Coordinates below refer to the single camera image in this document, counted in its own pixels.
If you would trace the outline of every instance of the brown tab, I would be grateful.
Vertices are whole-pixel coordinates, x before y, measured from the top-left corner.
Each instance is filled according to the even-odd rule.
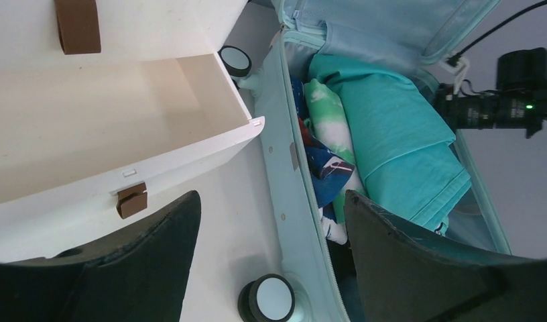
[[[102,51],[95,0],[54,0],[58,36],[65,55]]]
[[[117,193],[117,213],[126,219],[147,208],[147,186],[140,183]]]

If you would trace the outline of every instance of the gray background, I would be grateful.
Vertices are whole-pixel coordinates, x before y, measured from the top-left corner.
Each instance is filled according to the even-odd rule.
[[[501,1],[461,45],[536,2]],[[268,4],[269,0],[254,0],[254,3]],[[267,53],[265,43],[269,43],[279,25],[275,13],[265,8],[254,8],[246,14],[241,17],[243,21],[239,21],[239,29],[233,30],[230,40],[251,51],[248,54],[256,57],[253,61],[259,66],[260,58]],[[260,16],[260,24],[254,23],[256,15]],[[254,39],[255,45],[248,46],[248,39]],[[494,89],[496,63],[502,54],[537,47],[547,48],[547,6],[511,22],[471,49],[465,55],[471,59],[467,78],[473,82],[475,90]],[[452,76],[437,66],[429,69],[439,81],[452,83]],[[465,137],[513,253],[531,258],[547,257],[547,130],[529,140],[524,138],[524,130],[467,130]]]

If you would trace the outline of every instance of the suitcase foot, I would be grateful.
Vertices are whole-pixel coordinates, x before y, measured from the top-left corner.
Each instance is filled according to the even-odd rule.
[[[288,322],[295,306],[293,288],[277,274],[249,283],[238,296],[238,312],[244,322]]]

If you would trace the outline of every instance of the suitcase zipper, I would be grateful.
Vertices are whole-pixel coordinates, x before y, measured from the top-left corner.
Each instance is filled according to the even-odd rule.
[[[287,95],[288,98],[291,98],[291,100],[293,100],[294,98],[291,92],[291,88],[288,89],[287,84],[286,84],[286,92],[289,93],[289,95]],[[302,160],[302,157],[305,155],[305,145],[303,144],[303,138],[301,136],[301,130],[299,128],[299,121],[297,121],[296,119],[297,108],[295,107],[295,102],[288,102],[288,105],[290,107],[290,119],[292,122],[292,127],[294,129],[297,129],[297,131],[294,131],[294,133],[298,134],[297,138],[295,138],[294,136],[294,141],[296,141],[296,146],[297,146],[298,160]],[[347,313],[347,310],[345,308],[345,303],[343,302],[343,297],[341,296],[341,290],[339,290],[339,285],[337,284],[337,278],[335,277],[335,269],[332,266],[330,253],[328,251],[327,241],[326,241],[323,229],[321,227],[321,220],[318,216],[319,208],[317,207],[317,198],[315,197],[315,193],[313,189],[313,181],[311,180],[311,172],[309,171],[309,165],[307,164],[306,160],[303,163],[300,162],[299,169],[301,172],[301,177],[305,181],[305,185],[306,185],[305,190],[306,190],[307,197],[309,199],[308,201],[309,201],[310,210],[313,214],[315,214],[315,218],[314,218],[315,229],[317,230],[317,237],[319,238],[319,242],[321,244],[321,248],[323,251],[325,265],[328,268],[328,271],[330,273],[329,278],[330,278],[331,286],[333,290],[336,291],[336,294],[337,294],[337,299],[338,299],[338,303],[340,307],[339,313],[341,316],[341,321],[351,322],[351,320],[349,319],[349,314]]]

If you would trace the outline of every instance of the open box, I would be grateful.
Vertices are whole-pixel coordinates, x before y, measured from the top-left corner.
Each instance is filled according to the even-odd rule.
[[[65,56],[59,44],[27,41],[29,54],[7,57],[0,47],[0,262],[54,256],[157,211],[165,205],[161,192],[224,164],[263,129],[216,54],[228,33],[215,30],[231,28],[245,1],[212,8],[208,1],[132,2],[116,17],[113,4],[98,3],[101,54]],[[32,4],[41,6],[35,19],[9,18],[33,30],[29,36],[58,42],[54,8]],[[229,14],[208,29],[170,28],[179,9],[202,21]],[[136,15],[143,19],[133,24]],[[141,29],[146,21],[157,25]],[[161,45],[164,31],[183,46]],[[185,46],[192,38],[198,41]],[[0,37],[0,44],[17,40]],[[150,42],[159,50],[146,51]],[[143,183],[147,209],[122,220],[118,192]]]

